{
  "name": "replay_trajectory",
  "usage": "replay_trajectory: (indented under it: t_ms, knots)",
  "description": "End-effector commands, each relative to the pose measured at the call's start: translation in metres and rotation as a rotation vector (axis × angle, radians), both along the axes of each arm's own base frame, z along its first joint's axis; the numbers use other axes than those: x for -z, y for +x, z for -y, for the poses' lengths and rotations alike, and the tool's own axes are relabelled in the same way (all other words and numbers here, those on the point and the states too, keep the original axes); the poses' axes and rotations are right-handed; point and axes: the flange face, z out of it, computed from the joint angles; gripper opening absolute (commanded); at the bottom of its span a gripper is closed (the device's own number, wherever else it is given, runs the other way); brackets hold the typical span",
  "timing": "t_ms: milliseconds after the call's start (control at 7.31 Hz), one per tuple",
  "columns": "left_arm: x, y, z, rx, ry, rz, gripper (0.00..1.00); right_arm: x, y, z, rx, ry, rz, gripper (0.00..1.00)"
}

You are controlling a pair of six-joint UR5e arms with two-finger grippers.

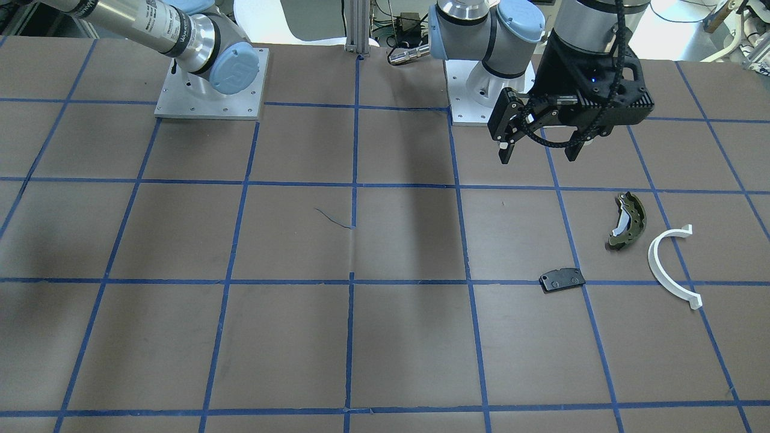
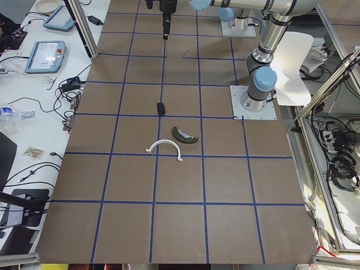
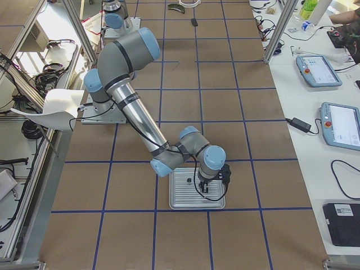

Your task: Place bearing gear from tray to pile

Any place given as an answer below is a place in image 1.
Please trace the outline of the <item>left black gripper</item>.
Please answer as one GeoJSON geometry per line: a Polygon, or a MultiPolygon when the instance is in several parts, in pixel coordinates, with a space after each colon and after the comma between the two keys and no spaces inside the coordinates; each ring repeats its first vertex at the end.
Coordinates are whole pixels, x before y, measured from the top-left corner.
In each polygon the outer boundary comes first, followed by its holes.
{"type": "Polygon", "coordinates": [[[542,126],[576,127],[565,148],[567,160],[574,162],[587,139],[607,135],[614,126],[637,125],[654,109],[654,101],[644,82],[641,63],[626,47],[623,68],[632,79],[620,77],[611,96],[618,69],[618,42],[608,53],[588,53],[575,49],[555,33],[537,67],[535,82],[523,102],[511,88],[504,88],[497,99],[487,127],[499,142],[501,164],[508,165],[515,141],[525,135],[523,128],[535,132],[542,126]]]}

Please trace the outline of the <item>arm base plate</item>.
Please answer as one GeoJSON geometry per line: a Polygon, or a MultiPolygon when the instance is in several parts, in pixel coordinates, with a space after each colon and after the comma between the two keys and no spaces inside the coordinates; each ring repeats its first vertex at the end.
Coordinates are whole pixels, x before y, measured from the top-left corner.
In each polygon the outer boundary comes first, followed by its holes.
{"type": "Polygon", "coordinates": [[[209,82],[182,69],[166,74],[154,110],[157,118],[174,120],[258,120],[262,107],[270,50],[255,48],[259,59],[256,79],[245,90],[223,95],[209,82]]]}
{"type": "Polygon", "coordinates": [[[452,123],[460,126],[486,126],[500,92],[508,87],[518,99],[528,101],[535,80],[532,63],[522,76],[504,79],[493,76],[481,61],[446,60],[446,87],[452,123]]]}

